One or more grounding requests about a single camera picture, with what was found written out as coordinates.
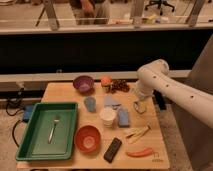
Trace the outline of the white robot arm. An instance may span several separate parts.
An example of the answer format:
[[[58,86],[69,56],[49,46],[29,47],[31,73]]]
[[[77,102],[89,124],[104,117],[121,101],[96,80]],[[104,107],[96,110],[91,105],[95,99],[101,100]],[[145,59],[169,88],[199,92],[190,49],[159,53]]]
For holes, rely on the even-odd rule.
[[[139,99],[156,90],[213,129],[213,95],[168,77],[169,65],[163,59],[152,61],[137,70],[134,93]]]

